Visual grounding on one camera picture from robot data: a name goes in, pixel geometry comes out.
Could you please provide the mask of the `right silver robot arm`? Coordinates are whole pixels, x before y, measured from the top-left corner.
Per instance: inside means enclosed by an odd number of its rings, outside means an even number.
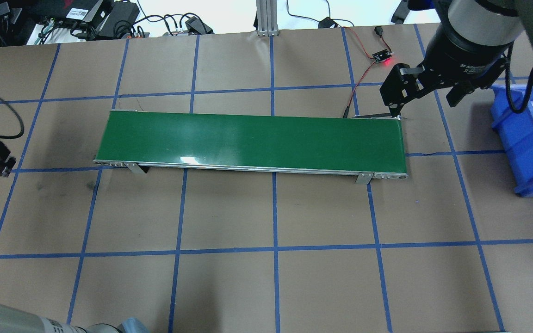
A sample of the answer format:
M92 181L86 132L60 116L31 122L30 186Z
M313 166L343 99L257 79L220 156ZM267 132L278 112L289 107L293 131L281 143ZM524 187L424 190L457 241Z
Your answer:
M476 89L487 89L505 74L510 79L513 46L523 32L533 47L533 0L429 0L440 25L428 44L423 61L415 67L394 65L379 92L391 117L414 99L438 89L449 88L451 107ZM527 93L520 106L523 112L533 88L533 68L527 79Z

